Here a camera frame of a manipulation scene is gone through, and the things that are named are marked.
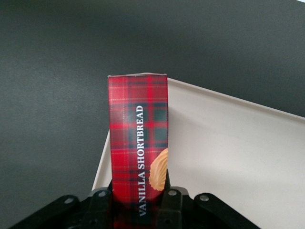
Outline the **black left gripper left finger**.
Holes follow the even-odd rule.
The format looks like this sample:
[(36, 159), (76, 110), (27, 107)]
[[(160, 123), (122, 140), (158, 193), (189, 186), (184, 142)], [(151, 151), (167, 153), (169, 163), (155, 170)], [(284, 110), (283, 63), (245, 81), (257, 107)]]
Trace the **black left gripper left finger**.
[(11, 229), (112, 229), (112, 183), (80, 201), (61, 196), (17, 222)]

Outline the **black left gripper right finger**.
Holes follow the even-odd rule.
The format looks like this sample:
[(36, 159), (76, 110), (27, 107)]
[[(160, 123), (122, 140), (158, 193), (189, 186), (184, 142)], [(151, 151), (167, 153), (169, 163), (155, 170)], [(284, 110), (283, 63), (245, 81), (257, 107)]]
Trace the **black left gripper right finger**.
[(257, 229), (252, 221), (211, 193), (194, 198), (187, 189), (171, 185), (166, 171), (165, 190), (157, 212), (158, 229)]

